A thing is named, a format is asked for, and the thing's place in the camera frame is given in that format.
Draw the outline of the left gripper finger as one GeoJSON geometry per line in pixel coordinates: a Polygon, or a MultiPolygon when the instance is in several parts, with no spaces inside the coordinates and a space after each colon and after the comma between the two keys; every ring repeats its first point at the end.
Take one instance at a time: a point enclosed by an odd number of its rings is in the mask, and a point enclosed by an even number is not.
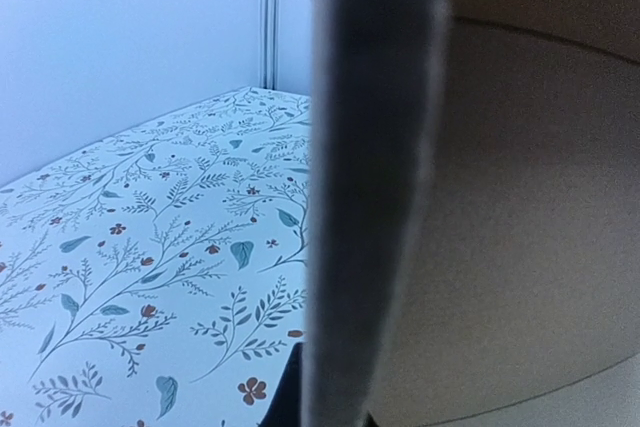
{"type": "Polygon", "coordinates": [[[302,342],[293,346],[260,427],[301,426],[303,347],[302,342]]]}

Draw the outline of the brown cardboard box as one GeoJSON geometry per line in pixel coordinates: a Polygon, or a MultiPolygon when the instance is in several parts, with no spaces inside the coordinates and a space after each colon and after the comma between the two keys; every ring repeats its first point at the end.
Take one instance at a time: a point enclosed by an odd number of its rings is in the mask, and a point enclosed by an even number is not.
{"type": "Polygon", "coordinates": [[[639,0],[313,0],[302,422],[488,413],[639,350],[639,0]]]}

